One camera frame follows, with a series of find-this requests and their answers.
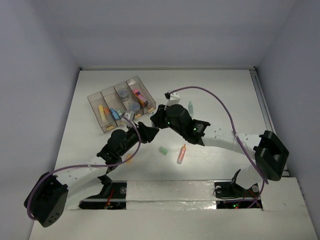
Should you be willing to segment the green highlighter with tip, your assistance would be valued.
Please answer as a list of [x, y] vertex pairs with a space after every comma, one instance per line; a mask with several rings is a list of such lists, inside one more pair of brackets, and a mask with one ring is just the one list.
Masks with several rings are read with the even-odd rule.
[[188, 103], [188, 112], [189, 112], [190, 116], [193, 118], [194, 117], [194, 108], [193, 108], [193, 103], [191, 101]]

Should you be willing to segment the green highlighter cap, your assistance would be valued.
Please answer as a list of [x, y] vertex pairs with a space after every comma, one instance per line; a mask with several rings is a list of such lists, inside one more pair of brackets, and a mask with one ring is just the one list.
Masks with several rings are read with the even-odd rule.
[[165, 155], [165, 156], [168, 154], [168, 150], [166, 148], [164, 148], [164, 147], [160, 147], [159, 148], [159, 152], [161, 154]]

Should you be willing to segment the clear paperclip jar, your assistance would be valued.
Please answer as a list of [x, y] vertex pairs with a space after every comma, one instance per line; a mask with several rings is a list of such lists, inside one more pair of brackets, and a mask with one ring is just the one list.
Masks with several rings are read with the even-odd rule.
[[121, 88], [118, 90], [118, 95], [122, 101], [127, 101], [129, 99], [129, 92], [126, 88]]
[[138, 103], [138, 102], [131, 102], [130, 104], [129, 104], [129, 110], [131, 111], [131, 112], [137, 112], [137, 111], [139, 111], [140, 110], [140, 108], [141, 108], [141, 106], [140, 106], [140, 104]]

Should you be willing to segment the pink capped pen tube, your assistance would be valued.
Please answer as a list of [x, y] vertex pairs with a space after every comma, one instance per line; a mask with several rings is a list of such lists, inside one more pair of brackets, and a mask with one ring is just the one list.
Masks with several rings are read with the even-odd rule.
[[133, 89], [132, 91], [137, 97], [141, 106], [145, 107], [149, 104], [148, 100], [141, 94], [141, 92], [138, 89]]

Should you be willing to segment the green capped highlighter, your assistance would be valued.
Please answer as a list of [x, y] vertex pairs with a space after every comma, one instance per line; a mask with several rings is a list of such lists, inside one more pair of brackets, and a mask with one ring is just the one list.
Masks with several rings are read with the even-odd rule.
[[116, 108], [115, 111], [120, 117], [123, 116], [123, 112], [119, 108]]

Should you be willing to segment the yellow highlighter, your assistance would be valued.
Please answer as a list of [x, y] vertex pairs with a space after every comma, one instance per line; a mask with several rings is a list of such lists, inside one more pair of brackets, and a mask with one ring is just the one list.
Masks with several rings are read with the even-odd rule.
[[104, 107], [102, 104], [100, 104], [98, 106], [98, 111], [99, 111], [99, 115], [100, 115], [100, 119], [101, 119], [101, 123], [104, 125], [107, 123], [107, 120], [106, 120], [106, 115], [105, 115], [105, 112], [104, 112]]

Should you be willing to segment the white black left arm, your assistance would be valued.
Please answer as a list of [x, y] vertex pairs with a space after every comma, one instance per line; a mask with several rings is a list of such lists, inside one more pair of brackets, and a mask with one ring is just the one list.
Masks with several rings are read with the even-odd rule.
[[44, 173], [23, 203], [28, 217], [44, 228], [51, 226], [61, 217], [67, 198], [94, 179], [99, 179], [93, 186], [94, 193], [110, 199], [114, 189], [107, 174], [124, 163], [123, 155], [134, 145], [152, 142], [158, 132], [158, 128], [146, 126], [141, 121], [132, 122], [127, 131], [114, 130], [106, 145], [87, 163]]

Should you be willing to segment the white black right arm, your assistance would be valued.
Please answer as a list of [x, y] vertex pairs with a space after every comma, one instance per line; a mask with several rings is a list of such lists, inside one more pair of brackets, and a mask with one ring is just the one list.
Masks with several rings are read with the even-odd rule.
[[170, 128], [190, 144], [245, 155], [249, 166], [238, 170], [230, 183], [230, 190], [235, 196], [242, 196], [261, 181], [278, 182], [282, 178], [289, 151], [272, 131], [265, 130], [262, 134], [235, 133], [192, 118], [180, 104], [160, 105], [150, 120], [155, 127]]

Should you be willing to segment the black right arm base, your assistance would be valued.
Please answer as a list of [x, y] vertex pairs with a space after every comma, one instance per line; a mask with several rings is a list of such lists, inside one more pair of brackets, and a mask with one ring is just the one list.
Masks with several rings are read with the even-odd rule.
[[249, 197], [256, 198], [260, 192], [258, 184], [254, 184], [252, 187], [245, 189], [236, 184], [237, 177], [240, 173], [240, 169], [234, 174], [230, 181], [218, 181], [214, 183], [213, 195], [222, 200], [233, 199], [245, 199]]

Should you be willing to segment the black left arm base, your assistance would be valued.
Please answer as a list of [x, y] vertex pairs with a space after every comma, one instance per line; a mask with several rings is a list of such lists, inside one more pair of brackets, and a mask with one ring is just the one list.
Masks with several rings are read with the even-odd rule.
[[113, 181], [107, 175], [98, 177], [102, 183], [99, 194], [86, 197], [80, 203], [115, 203], [126, 202], [127, 181]]

